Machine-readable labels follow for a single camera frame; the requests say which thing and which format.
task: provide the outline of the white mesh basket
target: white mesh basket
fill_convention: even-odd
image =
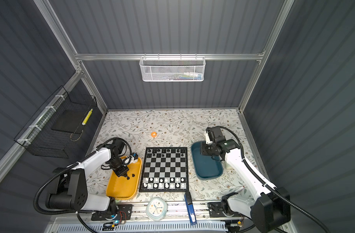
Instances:
[[[146,82],[203,81],[205,58],[191,60],[140,59],[141,75]]]

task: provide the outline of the black wire basket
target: black wire basket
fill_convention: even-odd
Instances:
[[[36,124],[28,126],[24,136],[19,133],[15,141],[34,156],[75,157],[91,115],[99,111],[96,98],[65,92],[46,108]]]

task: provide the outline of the wire basket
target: wire basket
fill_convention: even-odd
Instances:
[[[146,82],[201,82],[204,79],[205,66],[205,58],[191,60],[140,58],[141,75]]]
[[[96,98],[65,92],[40,120],[28,127],[29,133],[15,141],[35,156],[72,158],[86,153],[81,140],[91,115],[98,111]]]

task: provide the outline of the clock face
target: clock face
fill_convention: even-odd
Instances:
[[[158,217],[160,216],[165,209],[164,203],[159,199],[153,199],[150,201],[148,211],[151,215]]]

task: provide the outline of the chessboard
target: chessboard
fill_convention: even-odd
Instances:
[[[187,147],[147,147],[139,191],[188,191],[187,156]]]

